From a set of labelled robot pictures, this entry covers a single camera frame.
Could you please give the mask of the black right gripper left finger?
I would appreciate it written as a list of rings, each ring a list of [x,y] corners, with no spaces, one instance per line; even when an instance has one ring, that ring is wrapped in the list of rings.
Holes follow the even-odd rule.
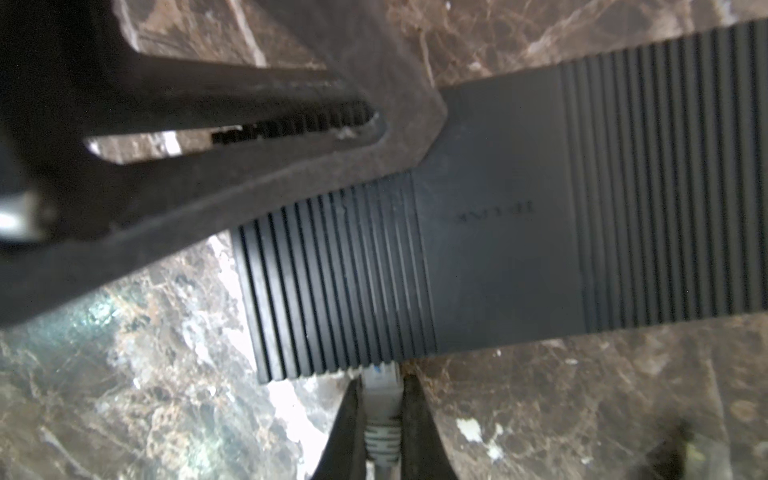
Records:
[[[366,426],[362,381],[352,380],[345,391],[312,480],[366,478]]]

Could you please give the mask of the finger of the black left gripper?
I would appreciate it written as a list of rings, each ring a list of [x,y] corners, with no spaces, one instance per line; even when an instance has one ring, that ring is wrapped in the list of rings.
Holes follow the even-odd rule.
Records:
[[[217,128],[306,116],[362,125],[374,108],[318,70],[153,56],[135,50],[112,1],[1,5],[1,121],[61,138]]]
[[[1,323],[14,326],[221,230],[417,165],[447,108],[378,1],[264,1],[366,100],[339,132],[252,140],[116,164],[86,139],[15,135],[1,121]]]

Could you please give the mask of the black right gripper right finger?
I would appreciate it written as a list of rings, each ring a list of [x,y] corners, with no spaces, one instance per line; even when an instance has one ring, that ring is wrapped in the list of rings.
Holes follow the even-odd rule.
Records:
[[[403,385],[401,478],[457,480],[418,377]]]

